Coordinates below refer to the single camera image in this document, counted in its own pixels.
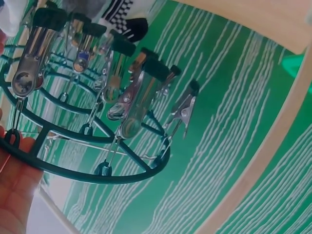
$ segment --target wooden edge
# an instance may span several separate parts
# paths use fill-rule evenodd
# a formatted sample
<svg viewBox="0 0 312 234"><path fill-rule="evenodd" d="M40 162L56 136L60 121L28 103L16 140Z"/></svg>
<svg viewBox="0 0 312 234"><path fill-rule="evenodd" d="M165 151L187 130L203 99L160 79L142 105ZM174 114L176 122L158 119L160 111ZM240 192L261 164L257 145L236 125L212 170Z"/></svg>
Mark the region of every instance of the wooden edge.
<svg viewBox="0 0 312 234"><path fill-rule="evenodd" d="M311 27L304 23L309 9L308 0L300 4L300 11L275 1L248 0L174 0L206 10L248 27L274 40L295 54L301 54L308 47Z"/></svg>
<svg viewBox="0 0 312 234"><path fill-rule="evenodd" d="M312 82L312 48L309 46L299 73L268 134L240 178L221 203L197 229L196 234L214 234L258 181L292 126Z"/></svg>

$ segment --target green wooden board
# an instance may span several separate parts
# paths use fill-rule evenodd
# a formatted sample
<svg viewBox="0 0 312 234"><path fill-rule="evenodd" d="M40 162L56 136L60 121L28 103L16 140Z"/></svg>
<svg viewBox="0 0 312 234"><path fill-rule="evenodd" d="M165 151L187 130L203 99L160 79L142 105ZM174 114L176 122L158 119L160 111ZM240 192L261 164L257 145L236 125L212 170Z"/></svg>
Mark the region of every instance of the green wooden board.
<svg viewBox="0 0 312 234"><path fill-rule="evenodd" d="M47 177L55 203L83 234L194 234L252 159L293 83L280 65L291 53L239 24L172 1L158 1L152 13L157 16L151 17L154 21L137 51L155 50L169 67L182 68L170 95L154 104L156 117L165 123L174 102L196 79L201 90L194 117L187 137L182 139L183 128L175 136L168 166L152 179L112 186ZM55 80L48 80L46 87L53 88ZM92 105L93 99L77 88L71 95L71 104ZM35 94L30 102L42 115L43 97ZM312 95L307 95L265 173L218 234L312 232L311 106ZM117 127L105 112L102 119ZM53 119L74 131L85 121L60 108ZM25 119L21 126L35 131ZM137 154L154 156L160 141L142 131L128 143ZM45 159L92 172L105 155L57 140ZM124 156L117 156L113 167L115 175L140 171Z"/></svg>

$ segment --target metal clip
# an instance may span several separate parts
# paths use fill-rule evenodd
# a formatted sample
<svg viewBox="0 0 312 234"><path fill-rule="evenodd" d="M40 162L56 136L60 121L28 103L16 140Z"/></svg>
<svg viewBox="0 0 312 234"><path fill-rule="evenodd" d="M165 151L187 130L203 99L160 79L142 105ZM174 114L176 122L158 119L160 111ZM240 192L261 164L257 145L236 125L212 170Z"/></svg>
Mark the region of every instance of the metal clip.
<svg viewBox="0 0 312 234"><path fill-rule="evenodd" d="M133 101L142 86L144 75L143 71L136 71L134 82L126 88L117 103L108 110L107 118L109 120L119 120L127 117Z"/></svg>
<svg viewBox="0 0 312 234"><path fill-rule="evenodd" d="M82 39L78 47L73 69L77 73L83 73L88 69L89 62L95 56L98 40L103 36L106 27L96 23L85 23L82 29Z"/></svg>
<svg viewBox="0 0 312 234"><path fill-rule="evenodd" d="M108 78L107 84L103 90L103 97L107 103L115 103L119 97L121 79L123 77L123 67L126 62L123 54L119 55L118 62L115 65L114 73Z"/></svg>
<svg viewBox="0 0 312 234"><path fill-rule="evenodd" d="M179 121L174 128L174 131L170 135L171 138L174 136L182 122L185 124L185 131L183 134L183 138L185 138L198 92L199 84L196 80L192 80L189 84L188 89L183 93L182 97L173 106L171 110L171 114L173 115L173 117L165 125L165 128L167 128L173 122L173 120L178 119Z"/></svg>
<svg viewBox="0 0 312 234"><path fill-rule="evenodd" d="M51 23L50 20L54 20L54 17L59 19L57 22ZM35 13L29 39L12 80L13 92L18 97L26 98L43 84L42 80L41 84L38 83L38 76L41 72L43 78L42 71L49 61L50 48L59 33L54 29L57 26L64 27L66 19L66 12L60 9L40 8Z"/></svg>

